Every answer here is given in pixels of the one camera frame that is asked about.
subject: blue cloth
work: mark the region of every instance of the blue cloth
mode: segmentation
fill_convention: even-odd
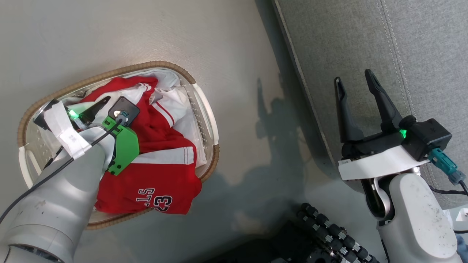
[[[459,234],[456,234],[457,236],[457,252],[461,257],[461,261],[463,263],[468,263],[468,247],[465,243],[465,240],[463,237]]]

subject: pile of laundry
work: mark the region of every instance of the pile of laundry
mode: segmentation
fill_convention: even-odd
[[[95,208],[112,214],[146,208],[186,214],[201,191],[195,168],[207,161],[200,130],[179,77],[169,70],[153,69],[113,78],[68,108],[79,114],[107,96],[110,99],[93,123],[101,124],[117,99],[127,98],[140,109],[130,125],[138,136],[140,155],[118,176],[104,174]]]

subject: red clothing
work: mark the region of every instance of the red clothing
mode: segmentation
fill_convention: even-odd
[[[134,213],[150,207],[186,214],[201,191],[195,175],[195,146],[172,128],[171,109],[149,104],[157,82],[152,77],[114,78],[81,101],[93,102],[104,93],[144,83],[148,87],[137,103],[140,113],[130,125],[138,136],[140,156],[118,176],[104,174],[95,205],[98,211]],[[164,115],[170,116],[171,123]]]

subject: brown woven rim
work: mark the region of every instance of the brown woven rim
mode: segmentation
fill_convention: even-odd
[[[46,103],[46,102],[48,102],[48,101],[50,101],[50,100],[52,100],[54,98],[60,98],[60,97],[66,95],[68,93],[71,93],[71,92],[73,92],[73,91],[75,91],[77,89],[80,89],[80,88],[85,87],[87,85],[93,84],[95,82],[105,80],[105,79],[108,79],[108,78],[113,78],[113,77],[116,77],[116,76],[119,76],[119,75],[122,75],[122,74],[133,72],[133,71],[152,68],[152,67],[164,67],[164,68],[174,70],[175,72],[181,74],[190,84],[195,84],[195,79],[185,69],[181,68],[180,66],[178,66],[176,64],[166,62],[166,61],[145,62],[145,63],[136,64],[136,65],[132,65],[132,66],[126,66],[126,67],[122,67],[122,68],[119,68],[119,69],[116,69],[116,70],[108,71],[106,73],[99,74],[97,76],[82,80],[82,81],[80,81],[78,83],[70,85],[70,86],[68,86],[66,88],[63,88],[63,89],[59,90],[59,91],[56,91],[56,92],[42,98],[41,100],[34,103],[31,107],[29,107],[29,109],[26,111],[26,113],[24,113],[24,116],[21,119],[20,125],[18,127],[18,146],[23,147],[23,146],[26,145],[26,128],[28,127],[28,122],[32,118],[34,113],[42,105],[44,105],[44,103]],[[215,146],[213,146],[213,159],[212,159],[212,161],[210,163],[210,166],[209,166],[208,170],[200,177],[200,180],[202,181],[202,183],[205,182],[206,180],[208,180],[208,178],[210,178],[210,176],[213,174],[213,172],[214,172],[214,170],[216,168],[216,165],[218,164],[218,159],[219,159],[219,145],[215,145]],[[118,224],[120,222],[127,221],[129,219],[135,218],[135,217],[137,217],[139,215],[142,215],[142,214],[145,214],[145,213],[147,213],[149,211],[151,211],[151,209],[146,209],[144,211],[134,213],[134,214],[123,214],[123,215],[120,215],[118,217],[115,217],[115,218],[112,218],[112,219],[109,219],[109,220],[105,220],[105,221],[101,221],[101,222],[98,222],[98,223],[89,223],[86,229],[87,230],[96,230],[96,229],[105,228],[105,227],[108,227],[108,226]]]

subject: green bracket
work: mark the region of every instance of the green bracket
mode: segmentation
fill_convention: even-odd
[[[106,129],[110,129],[116,123],[113,118],[107,116],[102,124]],[[132,129],[119,125],[112,133],[116,136],[115,159],[111,162],[108,171],[118,175],[140,154],[140,147],[137,134]]]

